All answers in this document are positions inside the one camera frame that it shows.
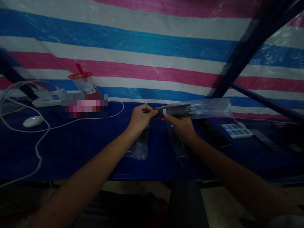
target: white power strip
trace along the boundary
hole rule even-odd
[[[55,106],[55,105],[61,105],[61,100],[56,99],[56,100],[47,100],[47,101],[42,101],[40,98],[37,98],[32,102],[32,104],[36,108],[42,108],[42,107],[48,107],[48,106]]]
[[[61,98],[63,94],[68,94],[65,89],[59,89],[57,91],[49,92],[49,96],[39,97],[32,102],[32,104],[36,108],[48,107],[48,106],[55,106],[61,105]]]
[[[253,134],[247,128],[239,128],[236,124],[222,124],[232,138],[247,138]]]

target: white computer mouse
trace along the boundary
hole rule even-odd
[[[23,122],[23,126],[24,127],[34,127],[34,126],[38,126],[38,125],[42,124],[42,122],[43,122],[43,119],[41,116],[34,116],[34,117],[27,118]]]

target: pink stripe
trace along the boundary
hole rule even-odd
[[[288,25],[295,26],[295,27],[304,27],[304,11],[299,13],[294,19],[292,19]]]
[[[260,8],[266,9],[271,0],[93,0],[131,10],[181,17],[253,18]]]
[[[77,73],[76,63],[80,63],[86,72],[94,76],[172,81],[188,85],[216,88],[222,75],[196,71],[179,70],[164,67],[150,67],[125,63],[92,60],[74,60],[57,58],[47,53],[11,52],[17,61],[27,69],[58,69]],[[304,80],[276,79],[261,77],[239,77],[238,85],[253,90],[275,90],[286,92],[304,92]]]
[[[5,90],[9,87],[12,83],[7,80],[5,77],[0,77],[0,90]]]
[[[262,77],[238,77],[236,84],[253,90],[275,90],[285,92],[304,93],[304,80],[262,78]]]
[[[254,114],[254,113],[233,113],[234,118],[248,118],[248,119],[271,119],[293,122],[282,115],[270,115],[270,114]]]

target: red straw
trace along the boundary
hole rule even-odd
[[[81,74],[81,75],[84,75],[85,73],[83,72],[83,70],[82,70],[80,64],[79,64],[79,63],[76,63],[76,66],[77,66],[77,68],[78,68],[80,74]]]

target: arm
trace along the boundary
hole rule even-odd
[[[71,176],[39,209],[28,227],[71,226],[101,190],[117,163],[156,113],[145,104],[135,107],[127,129]]]
[[[177,135],[213,171],[223,186],[258,220],[269,221],[279,215],[304,216],[303,211],[269,183],[200,139],[190,118],[166,115]]]

